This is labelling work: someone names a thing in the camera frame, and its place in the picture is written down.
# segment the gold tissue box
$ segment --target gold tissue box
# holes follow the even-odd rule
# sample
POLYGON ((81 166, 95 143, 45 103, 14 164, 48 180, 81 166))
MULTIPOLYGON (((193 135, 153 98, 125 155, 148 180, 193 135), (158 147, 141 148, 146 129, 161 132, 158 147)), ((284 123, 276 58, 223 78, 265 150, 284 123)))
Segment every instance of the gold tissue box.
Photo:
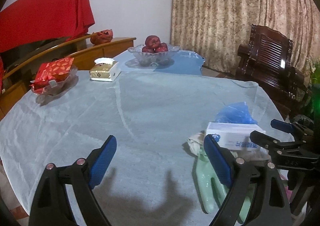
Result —
POLYGON ((92 80, 114 81, 120 74, 119 62, 114 61, 112 64, 100 63, 96 64, 90 71, 92 80))

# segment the red apple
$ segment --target red apple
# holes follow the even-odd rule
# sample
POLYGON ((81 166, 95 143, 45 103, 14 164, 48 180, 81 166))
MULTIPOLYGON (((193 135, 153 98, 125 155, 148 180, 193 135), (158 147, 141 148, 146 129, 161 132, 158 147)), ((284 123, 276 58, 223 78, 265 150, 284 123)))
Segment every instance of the red apple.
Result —
POLYGON ((149 35, 145 41, 145 44, 150 49, 156 49, 160 46, 160 38, 156 35, 149 35))
POLYGON ((154 49, 150 49, 147 46, 145 46, 145 47, 142 48, 142 52, 144 52, 144 53, 155 53, 155 50, 154 49))
POLYGON ((156 53, 167 52, 167 51, 168 51, 168 46, 166 43, 161 43, 160 46, 156 49, 156 53))

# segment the blue gripper pad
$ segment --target blue gripper pad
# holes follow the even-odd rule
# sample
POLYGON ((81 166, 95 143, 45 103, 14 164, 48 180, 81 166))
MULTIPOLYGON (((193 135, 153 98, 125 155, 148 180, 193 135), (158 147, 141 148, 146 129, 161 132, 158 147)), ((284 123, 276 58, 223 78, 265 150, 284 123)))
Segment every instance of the blue gripper pad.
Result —
POLYGON ((277 119, 271 120, 270 123, 271 127, 280 131, 283 131, 285 133, 293 133, 294 128, 290 123, 286 123, 277 119))
POLYGON ((212 135, 207 135, 204 138, 203 146, 204 146, 204 151, 207 154, 208 159, 210 160, 210 163, 220 180, 220 183, 224 184, 228 188, 231 188, 232 170, 220 152, 227 149, 221 148, 218 145, 218 143, 214 140, 212 135))
POLYGON ((114 136, 112 136, 90 169, 90 189, 93 189, 96 185, 101 183, 116 150, 117 140, 114 136))

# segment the blue plastic bag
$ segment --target blue plastic bag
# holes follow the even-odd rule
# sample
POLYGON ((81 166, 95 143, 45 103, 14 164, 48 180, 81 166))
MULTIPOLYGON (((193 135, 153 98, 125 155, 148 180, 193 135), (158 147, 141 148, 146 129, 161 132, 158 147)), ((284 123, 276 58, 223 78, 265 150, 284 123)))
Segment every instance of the blue plastic bag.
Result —
POLYGON ((249 113, 246 102, 237 102, 225 106, 217 115, 214 122, 234 124, 258 124, 249 113))

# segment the glass fruit bowl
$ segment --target glass fruit bowl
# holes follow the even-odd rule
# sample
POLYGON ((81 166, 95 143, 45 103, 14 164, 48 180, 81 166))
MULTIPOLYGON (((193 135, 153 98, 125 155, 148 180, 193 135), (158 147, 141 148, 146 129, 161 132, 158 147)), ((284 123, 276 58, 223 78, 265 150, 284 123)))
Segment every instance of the glass fruit bowl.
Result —
POLYGON ((167 44, 167 52, 159 53, 145 53, 142 52, 144 44, 140 44, 136 47, 128 48, 128 51, 133 54, 133 56, 138 60, 141 66, 158 66, 158 65, 167 65, 170 63, 172 56, 178 51, 180 51, 179 46, 172 46, 167 44))

